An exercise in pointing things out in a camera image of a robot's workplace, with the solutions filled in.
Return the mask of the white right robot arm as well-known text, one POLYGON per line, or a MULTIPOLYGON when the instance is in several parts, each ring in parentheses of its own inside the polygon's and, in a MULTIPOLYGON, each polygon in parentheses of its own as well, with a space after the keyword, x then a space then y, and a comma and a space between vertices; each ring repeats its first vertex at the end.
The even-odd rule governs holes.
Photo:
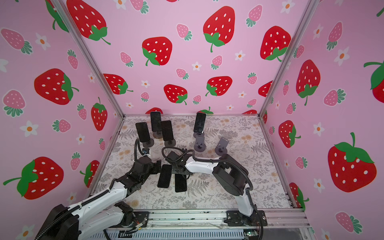
POLYGON ((177 174, 190 176, 203 173, 216 178, 223 189, 234 196, 238 209, 227 211, 224 222, 230 227, 266 227, 268 222, 264 213, 253 203, 251 191, 254 189, 248 171, 233 157, 223 154, 219 158, 205 159, 195 156, 194 150, 170 147, 162 149, 165 160, 173 166, 177 174))

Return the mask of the silver edged black phone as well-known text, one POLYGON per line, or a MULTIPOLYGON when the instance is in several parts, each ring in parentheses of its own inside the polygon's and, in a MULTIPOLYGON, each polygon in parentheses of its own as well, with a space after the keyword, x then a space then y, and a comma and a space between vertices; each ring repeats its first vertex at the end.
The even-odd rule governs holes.
POLYGON ((181 174, 175 174, 175 192, 181 193, 187 191, 187 177, 181 174))

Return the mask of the purple edged black phone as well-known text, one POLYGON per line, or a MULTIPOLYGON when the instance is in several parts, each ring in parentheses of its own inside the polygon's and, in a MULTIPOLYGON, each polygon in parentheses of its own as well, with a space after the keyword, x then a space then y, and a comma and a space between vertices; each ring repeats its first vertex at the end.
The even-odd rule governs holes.
POLYGON ((172 165, 163 165, 160 176, 159 176, 159 181, 158 181, 158 188, 164 188, 167 189, 170 186, 171 182, 171 177, 172 177, 172 165))

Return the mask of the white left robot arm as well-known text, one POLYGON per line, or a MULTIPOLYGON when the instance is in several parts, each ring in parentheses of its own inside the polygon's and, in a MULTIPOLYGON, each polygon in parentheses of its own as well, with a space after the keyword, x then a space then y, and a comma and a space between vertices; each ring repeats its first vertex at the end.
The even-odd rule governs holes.
POLYGON ((118 225, 132 208, 123 200, 141 189, 150 175, 161 171, 161 161, 144 156, 131 170, 113 179, 110 186, 79 203, 54 207, 39 230, 37 240, 85 240, 118 225))

